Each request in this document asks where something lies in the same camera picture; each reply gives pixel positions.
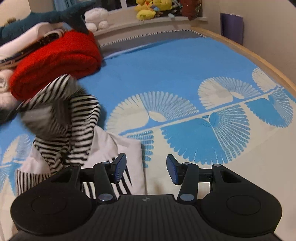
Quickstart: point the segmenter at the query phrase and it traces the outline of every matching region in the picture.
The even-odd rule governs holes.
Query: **mattress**
[[[101,46],[101,70],[80,80],[100,101],[105,130],[142,141],[148,194],[177,195],[166,156],[202,168],[220,163],[273,194],[283,216],[276,234],[294,241],[296,99],[247,58],[190,30]],[[34,139],[18,119],[0,132],[0,222],[12,234],[14,170]],[[199,186],[199,197],[209,185]]]

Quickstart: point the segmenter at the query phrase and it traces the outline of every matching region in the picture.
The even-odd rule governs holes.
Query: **white plush toy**
[[[102,7],[93,8],[87,11],[84,16],[86,27],[90,32],[95,32],[99,29],[109,27],[109,24],[107,22],[107,17],[109,16],[109,13],[106,9]]]

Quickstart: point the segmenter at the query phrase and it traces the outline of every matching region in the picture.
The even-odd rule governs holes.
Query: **curtain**
[[[63,11],[76,4],[77,1],[78,0],[54,0],[54,7],[57,11]]]

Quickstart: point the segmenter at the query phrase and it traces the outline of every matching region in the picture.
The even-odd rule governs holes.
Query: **brown plush toy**
[[[201,0],[180,0],[183,5],[182,16],[188,17],[189,20],[196,18],[196,8],[201,4]]]

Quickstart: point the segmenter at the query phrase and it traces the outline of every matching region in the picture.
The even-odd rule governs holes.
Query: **yellow plush toy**
[[[138,4],[135,10],[138,12],[137,19],[148,20],[154,18],[156,12],[171,10],[172,0],[136,0]]]

